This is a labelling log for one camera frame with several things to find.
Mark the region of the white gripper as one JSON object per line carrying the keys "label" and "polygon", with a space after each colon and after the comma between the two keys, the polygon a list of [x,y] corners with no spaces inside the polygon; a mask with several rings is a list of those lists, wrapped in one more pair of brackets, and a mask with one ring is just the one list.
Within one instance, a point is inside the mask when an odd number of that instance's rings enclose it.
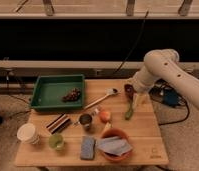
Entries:
{"label": "white gripper", "polygon": [[129,78],[127,83],[130,84],[134,90],[135,94],[133,95],[133,109],[136,109],[138,106],[144,103],[146,95],[150,90],[149,86],[142,84],[140,81],[137,81],[133,78]]}

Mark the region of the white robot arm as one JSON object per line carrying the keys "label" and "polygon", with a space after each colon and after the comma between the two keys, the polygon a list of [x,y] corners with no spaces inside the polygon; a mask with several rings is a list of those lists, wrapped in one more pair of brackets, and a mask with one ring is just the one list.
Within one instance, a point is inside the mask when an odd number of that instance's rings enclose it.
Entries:
{"label": "white robot arm", "polygon": [[129,83],[137,93],[147,93],[157,80],[163,79],[199,110],[199,79],[183,71],[178,61],[179,54],[174,49],[151,50]]}

